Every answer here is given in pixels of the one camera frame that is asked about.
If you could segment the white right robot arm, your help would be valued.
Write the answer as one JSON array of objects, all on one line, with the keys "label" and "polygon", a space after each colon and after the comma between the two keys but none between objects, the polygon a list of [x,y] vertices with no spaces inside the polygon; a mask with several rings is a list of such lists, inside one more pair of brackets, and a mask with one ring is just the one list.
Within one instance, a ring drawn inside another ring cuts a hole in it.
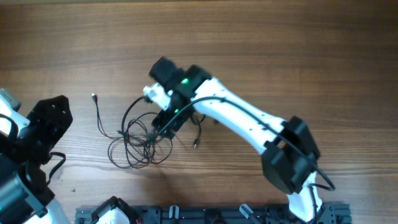
[{"label": "white right robot arm", "polygon": [[155,83],[143,92],[161,108],[152,122],[159,136],[174,137],[195,113],[217,120],[256,150],[264,176],[287,195],[296,218],[318,220],[322,200],[315,179],[320,151],[305,121],[296,116],[286,121],[257,109],[198,65],[184,70],[162,57],[149,75]]}]

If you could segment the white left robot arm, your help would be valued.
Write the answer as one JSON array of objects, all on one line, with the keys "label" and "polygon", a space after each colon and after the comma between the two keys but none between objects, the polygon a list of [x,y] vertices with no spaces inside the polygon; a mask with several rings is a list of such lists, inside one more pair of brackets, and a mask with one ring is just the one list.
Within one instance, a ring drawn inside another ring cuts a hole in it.
[{"label": "white left robot arm", "polygon": [[40,100],[27,116],[1,94],[1,223],[68,223],[50,179],[66,155],[52,149],[70,127],[69,100]]}]

